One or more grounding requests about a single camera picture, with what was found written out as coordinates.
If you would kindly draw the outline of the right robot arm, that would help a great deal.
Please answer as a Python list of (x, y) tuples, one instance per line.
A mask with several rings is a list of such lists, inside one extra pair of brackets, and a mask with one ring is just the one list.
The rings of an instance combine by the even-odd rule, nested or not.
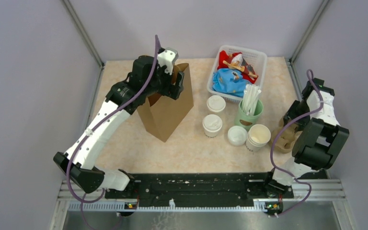
[(267, 197), (290, 190), (295, 179), (306, 173), (329, 169), (349, 137), (349, 130), (340, 126), (333, 107), (334, 90), (314, 78), (295, 100), (272, 132), (275, 150), (291, 153), (282, 165), (274, 167), (262, 184)]

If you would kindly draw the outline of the brown paper bag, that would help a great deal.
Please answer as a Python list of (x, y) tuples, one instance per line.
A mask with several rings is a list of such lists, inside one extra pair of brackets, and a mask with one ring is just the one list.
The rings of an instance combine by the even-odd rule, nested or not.
[(162, 142), (166, 142), (194, 106), (189, 63), (174, 66), (184, 73), (184, 90), (177, 100), (156, 93), (137, 108), (145, 130)]

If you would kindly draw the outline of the white cup lid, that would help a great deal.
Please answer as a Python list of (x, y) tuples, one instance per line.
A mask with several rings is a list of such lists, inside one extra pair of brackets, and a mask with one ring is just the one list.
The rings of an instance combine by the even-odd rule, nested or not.
[(205, 116), (202, 124), (203, 124), (204, 129), (210, 132), (215, 132), (217, 130), (220, 130), (223, 125), (222, 119), (216, 114), (209, 114)]
[(219, 95), (212, 95), (207, 99), (207, 108), (211, 111), (222, 111), (226, 107), (226, 102)]

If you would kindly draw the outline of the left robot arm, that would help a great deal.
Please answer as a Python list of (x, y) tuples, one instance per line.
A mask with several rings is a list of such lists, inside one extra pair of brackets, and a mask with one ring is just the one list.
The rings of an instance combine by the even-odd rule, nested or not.
[(104, 172), (95, 163), (116, 129), (126, 121), (146, 99), (156, 93), (177, 100), (184, 89), (184, 73), (174, 71), (178, 55), (165, 50), (156, 57), (140, 56), (132, 71), (115, 83), (105, 96), (100, 110), (78, 140), (65, 152), (57, 152), (53, 161), (69, 182), (74, 182), (89, 194), (101, 188), (114, 189), (123, 198), (134, 193), (127, 173)]

